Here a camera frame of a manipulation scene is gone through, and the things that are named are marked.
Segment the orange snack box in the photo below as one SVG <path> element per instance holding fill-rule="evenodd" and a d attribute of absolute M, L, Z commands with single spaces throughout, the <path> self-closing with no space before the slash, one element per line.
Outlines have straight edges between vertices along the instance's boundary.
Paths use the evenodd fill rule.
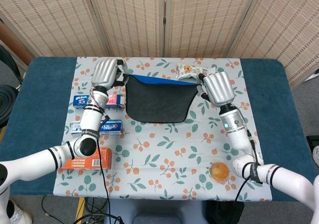
<path fill-rule="evenodd" d="M 103 169 L 110 169 L 112 163 L 112 150 L 107 147 L 101 147 L 101 159 Z M 69 159 L 61 169 L 99 169 L 100 157 L 99 151 L 96 149 L 95 153 L 86 158 L 77 157 L 75 159 Z"/>

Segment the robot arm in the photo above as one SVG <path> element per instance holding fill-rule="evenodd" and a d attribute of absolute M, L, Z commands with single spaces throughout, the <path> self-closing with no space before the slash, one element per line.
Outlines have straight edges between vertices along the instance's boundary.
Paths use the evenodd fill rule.
<path fill-rule="evenodd" d="M 198 79 L 204 83 L 207 90 L 205 93 L 202 87 L 198 88 L 202 98 L 210 101 L 216 107 L 220 107 L 219 115 L 232 147 L 244 153 L 243 156 L 233 161 L 233 170 L 236 175 L 245 179 L 250 177 L 257 182 L 273 186 L 315 211 L 314 194 L 316 191 L 308 179 L 275 164 L 264 165 L 258 154 L 255 157 L 254 143 L 249 135 L 250 132 L 240 111 L 231 104 L 235 95 L 227 73 L 221 72 L 209 76 L 199 74 Z M 316 178 L 315 186 L 319 188 L 319 177 Z M 312 223 L 318 222 L 319 214 L 315 213 Z"/>
<path fill-rule="evenodd" d="M 63 146 L 55 146 L 13 161 L 0 162 L 0 223 L 9 224 L 6 206 L 10 184 L 16 180 L 31 181 L 64 166 L 66 160 L 94 154 L 99 138 L 100 122 L 108 102 L 107 90 L 116 85 L 121 74 L 119 65 L 127 69 L 123 60 L 100 61 L 92 77 L 93 89 L 81 119 L 82 135 Z"/>

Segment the chair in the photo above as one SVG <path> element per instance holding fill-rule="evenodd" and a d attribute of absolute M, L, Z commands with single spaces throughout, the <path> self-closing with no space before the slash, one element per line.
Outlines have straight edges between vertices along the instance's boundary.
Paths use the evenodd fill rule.
<path fill-rule="evenodd" d="M 5 127 L 11 114 L 15 99 L 18 95 L 18 89 L 22 85 L 20 71 L 8 51 L 0 45 L 0 63 L 6 64 L 19 80 L 19 86 L 14 88 L 8 85 L 0 85 L 0 129 Z"/>

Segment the orange fruit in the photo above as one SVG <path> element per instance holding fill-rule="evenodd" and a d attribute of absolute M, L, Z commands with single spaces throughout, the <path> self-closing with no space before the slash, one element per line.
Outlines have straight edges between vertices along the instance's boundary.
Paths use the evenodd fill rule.
<path fill-rule="evenodd" d="M 140 172 L 140 170 L 139 170 L 138 168 L 134 168 L 134 169 L 133 169 L 133 173 L 134 173 L 134 174 L 138 174 L 139 172 Z"/>
<path fill-rule="evenodd" d="M 215 182 L 221 183 L 227 180 L 229 168 L 225 163 L 216 162 L 210 166 L 209 173 Z"/>
<path fill-rule="evenodd" d="M 143 145 L 144 145 L 145 148 L 148 148 L 148 147 L 150 146 L 150 143 L 147 142 L 147 141 L 145 141 L 145 142 L 143 143 Z"/>

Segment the wooden panel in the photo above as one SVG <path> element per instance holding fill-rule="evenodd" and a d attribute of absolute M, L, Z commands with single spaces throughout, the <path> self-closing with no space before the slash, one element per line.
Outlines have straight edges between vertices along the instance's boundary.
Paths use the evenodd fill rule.
<path fill-rule="evenodd" d="M 85 0 L 0 0 L 0 10 L 40 56 L 106 55 Z"/>
<path fill-rule="evenodd" d="M 114 56 L 163 53 L 164 0 L 92 0 Z"/>
<path fill-rule="evenodd" d="M 296 86 L 319 68 L 318 24 L 319 0 L 258 0 L 230 55 L 275 58 Z"/>
<path fill-rule="evenodd" d="M 169 57 L 225 57 L 251 0 L 171 0 Z"/>

